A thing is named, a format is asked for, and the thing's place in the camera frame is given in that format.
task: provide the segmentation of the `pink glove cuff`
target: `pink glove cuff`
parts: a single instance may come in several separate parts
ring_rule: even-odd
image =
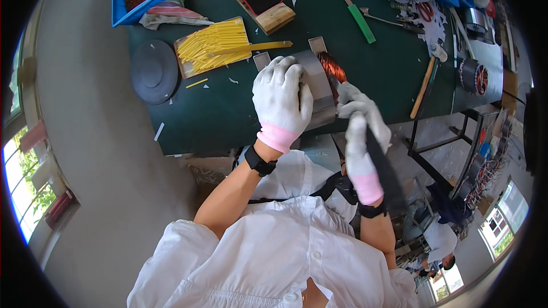
[[[261,123],[261,131],[257,132],[258,139],[284,154],[289,153],[289,147],[298,137],[295,132],[269,123]]]
[[[376,171],[361,176],[349,176],[361,204],[372,204],[384,195]]]

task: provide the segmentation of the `green handle knife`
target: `green handle knife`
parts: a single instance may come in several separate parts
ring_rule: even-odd
[[[354,20],[356,21],[356,23],[358,23],[358,26],[360,27],[363,35],[366,37],[367,43],[371,44],[376,41],[375,37],[373,36],[373,32],[371,32],[369,25],[367,25],[367,22],[358,7],[352,3],[352,0],[344,1],[346,1],[346,4],[348,5],[348,10],[350,11],[350,13],[352,13],[352,17],[354,17]]]

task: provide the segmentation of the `green tree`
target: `green tree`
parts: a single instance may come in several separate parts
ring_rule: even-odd
[[[27,128],[25,127],[13,137],[13,140],[17,147],[19,147],[19,145],[21,144],[21,137],[23,137],[26,132]],[[40,218],[44,215],[46,210],[49,208],[49,206],[52,204],[52,202],[55,200],[56,196],[55,193],[53,193],[53,190],[51,190],[49,184],[46,185],[45,188],[42,189],[42,191],[37,193],[36,188],[34,188],[34,185],[31,182],[32,174],[34,174],[34,172],[36,171],[36,169],[38,169],[38,166],[40,165],[34,150],[31,150],[26,154],[18,152],[17,158],[17,160],[19,161],[19,166],[21,167],[21,171],[23,172],[23,174],[26,173],[24,178],[25,186],[27,186],[29,192],[32,193],[34,197],[34,202],[32,202],[32,216],[37,219],[35,220],[35,222],[38,222]]]
[[[495,257],[500,256],[503,254],[504,250],[510,245],[510,243],[513,240],[513,233],[511,231],[508,231],[506,235],[500,240],[499,244],[494,250]]]
[[[447,288],[447,285],[444,285],[440,289],[436,290],[436,296],[438,297],[438,301],[448,297],[449,289]]]

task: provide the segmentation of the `yellow plastic strip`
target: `yellow plastic strip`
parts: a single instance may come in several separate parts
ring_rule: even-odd
[[[195,86],[195,85],[201,84],[202,82],[205,82],[205,81],[207,81],[207,79],[203,79],[203,80],[200,80],[200,81],[198,81],[198,82],[194,82],[194,83],[193,83],[192,85],[188,85],[188,86],[186,86],[186,88],[190,88],[190,87],[192,87],[192,86]]]
[[[244,52],[244,51],[289,48],[292,45],[293,45],[293,43],[291,41],[257,43],[257,44],[249,44],[249,45],[242,46],[242,47],[235,47],[235,48],[215,51],[215,52],[212,52],[211,55],[217,56],[217,55],[226,55],[226,54],[232,54],[232,53]]]

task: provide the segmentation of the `cardboard box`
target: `cardboard box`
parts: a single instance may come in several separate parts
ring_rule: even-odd
[[[487,196],[478,202],[476,207],[478,208],[482,216],[485,216],[487,214],[487,211],[489,210],[489,207],[491,207],[491,203],[493,203],[494,200],[495,199],[493,199],[492,197]]]

